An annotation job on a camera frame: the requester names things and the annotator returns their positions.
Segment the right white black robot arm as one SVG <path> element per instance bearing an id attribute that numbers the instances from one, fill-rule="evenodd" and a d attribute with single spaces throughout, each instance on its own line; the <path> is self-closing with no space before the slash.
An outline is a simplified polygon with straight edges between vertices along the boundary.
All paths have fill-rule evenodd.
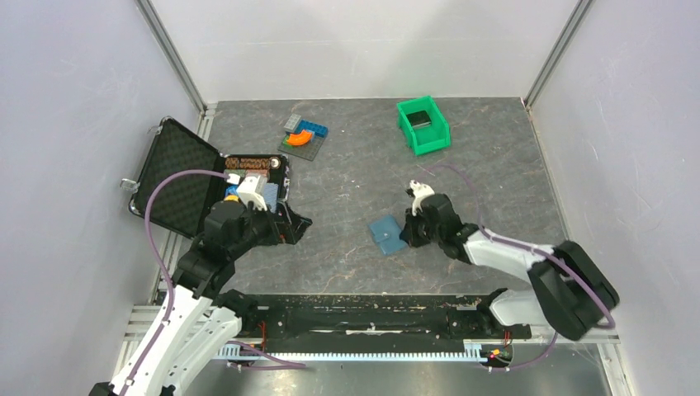
<path id="1" fill-rule="evenodd" d="M 492 292 L 476 315 L 479 330 L 497 337 L 515 325 L 549 326 L 578 341 L 593 328 L 610 328 L 620 303 L 612 283 L 576 242 L 537 245 L 464 223 L 444 194 L 407 190 L 412 198 L 400 237 L 412 248 L 435 243 L 446 256 L 526 281 L 528 290 Z"/>

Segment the blue leather card holder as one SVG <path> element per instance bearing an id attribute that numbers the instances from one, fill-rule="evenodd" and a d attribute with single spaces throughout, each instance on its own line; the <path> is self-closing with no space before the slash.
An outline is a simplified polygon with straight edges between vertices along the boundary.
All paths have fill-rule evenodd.
<path id="1" fill-rule="evenodd" d="M 400 238 L 402 228 L 396 218 L 388 214 L 368 226 L 372 240 L 383 255 L 389 256 L 397 253 L 409 245 Z"/>

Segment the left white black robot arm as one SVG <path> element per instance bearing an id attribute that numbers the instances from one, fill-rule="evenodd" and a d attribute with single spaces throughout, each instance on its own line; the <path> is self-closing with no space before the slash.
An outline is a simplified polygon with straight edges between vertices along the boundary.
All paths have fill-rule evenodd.
<path id="1" fill-rule="evenodd" d="M 172 289 L 135 354 L 92 395 L 183 394 L 207 362 L 231 338 L 249 336 L 259 325 L 258 302 L 224 291 L 235 262 L 255 247 L 295 244 L 313 224 L 287 203 L 276 213 L 252 204 L 221 201 L 183 255 Z"/>

